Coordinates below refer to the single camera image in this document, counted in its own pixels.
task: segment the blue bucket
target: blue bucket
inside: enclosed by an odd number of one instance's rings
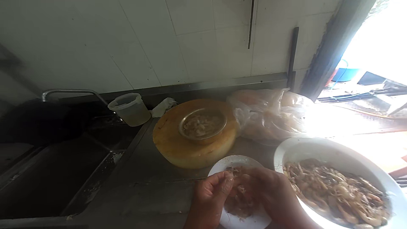
[[[359,68],[339,68],[335,76],[332,78],[334,82],[346,82],[353,79]]]

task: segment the stainless steel bowl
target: stainless steel bowl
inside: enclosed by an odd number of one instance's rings
[[[187,136],[185,134],[185,131],[184,131],[184,122],[188,117],[190,117],[191,115],[195,115],[195,114],[216,115],[216,116],[218,116],[219,118],[222,119],[222,124],[219,125],[219,129],[215,133],[213,133],[213,134],[211,134],[209,136],[205,136],[205,137],[190,137],[190,136]],[[222,111],[220,111],[218,109],[201,108],[201,109],[192,111],[191,113],[186,115],[181,120],[181,122],[178,124],[178,132],[184,138],[190,140],[191,142],[193,142],[195,144],[207,145],[207,144],[210,144],[210,143],[216,141],[220,137],[220,135],[221,135],[223,129],[225,128],[227,122],[228,122],[228,118],[226,117],[226,115]]]

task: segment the plastic container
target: plastic container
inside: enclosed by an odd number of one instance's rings
[[[352,80],[358,73],[359,68],[339,68],[332,81],[346,82]]]
[[[129,126],[140,126],[151,117],[149,110],[141,99],[141,95],[138,93],[119,96],[109,103],[107,107],[115,111]]]

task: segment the backsplash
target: backsplash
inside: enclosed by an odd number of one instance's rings
[[[42,90],[99,93],[285,72],[299,87],[340,0],[5,0],[0,43]]]

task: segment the countertop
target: countertop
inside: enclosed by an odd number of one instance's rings
[[[169,163],[153,142],[157,121],[158,118],[150,119],[144,124],[115,170],[82,213],[69,217],[0,220],[0,227],[182,228],[194,184],[207,177],[211,166],[191,170]],[[239,137],[227,155],[246,155],[273,169],[275,149]],[[279,227],[272,223],[268,228]]]

